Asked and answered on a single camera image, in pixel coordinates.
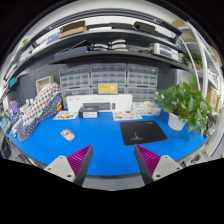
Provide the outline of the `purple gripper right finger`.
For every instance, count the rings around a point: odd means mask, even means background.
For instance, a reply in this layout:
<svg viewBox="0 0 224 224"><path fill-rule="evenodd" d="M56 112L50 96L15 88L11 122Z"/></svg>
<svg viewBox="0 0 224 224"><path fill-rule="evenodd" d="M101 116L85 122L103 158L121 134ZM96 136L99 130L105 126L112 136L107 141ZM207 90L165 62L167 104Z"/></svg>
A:
<svg viewBox="0 0 224 224"><path fill-rule="evenodd" d="M134 155L145 185L182 169L168 155L159 156L140 145L135 145Z"/></svg>

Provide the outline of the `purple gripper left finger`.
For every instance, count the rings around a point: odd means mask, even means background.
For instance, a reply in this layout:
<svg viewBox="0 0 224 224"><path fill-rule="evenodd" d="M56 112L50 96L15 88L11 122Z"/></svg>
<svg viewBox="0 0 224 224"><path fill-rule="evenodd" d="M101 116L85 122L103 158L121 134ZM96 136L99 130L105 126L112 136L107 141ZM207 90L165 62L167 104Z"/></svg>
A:
<svg viewBox="0 0 224 224"><path fill-rule="evenodd" d="M88 145L69 156L60 155L44 168L54 175L82 186L93 156L93 146Z"/></svg>

